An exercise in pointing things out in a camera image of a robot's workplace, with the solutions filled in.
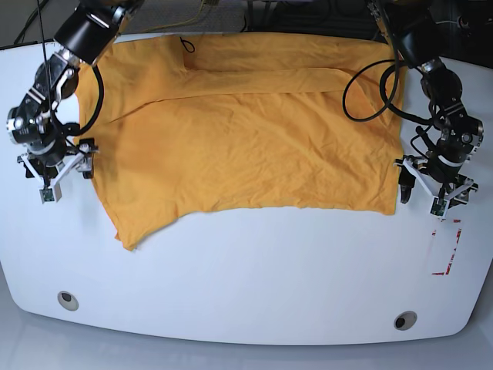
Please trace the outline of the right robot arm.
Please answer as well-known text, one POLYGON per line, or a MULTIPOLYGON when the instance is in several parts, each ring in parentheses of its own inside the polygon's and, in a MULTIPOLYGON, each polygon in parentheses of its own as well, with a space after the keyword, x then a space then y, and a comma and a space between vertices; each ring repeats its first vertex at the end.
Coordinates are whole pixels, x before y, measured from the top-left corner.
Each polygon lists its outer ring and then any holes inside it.
POLYGON ((8 135, 26 149, 17 161, 24 166, 26 177, 38 181, 42 202, 60 199, 60 182, 71 170, 93 178, 98 147, 84 134, 99 117, 105 96, 97 63, 142 5, 141 1, 81 1, 55 34, 60 50, 44 58, 32 87, 9 111, 8 135), (83 64, 96 78, 96 107, 84 125, 61 123, 56 110, 75 93, 83 64))

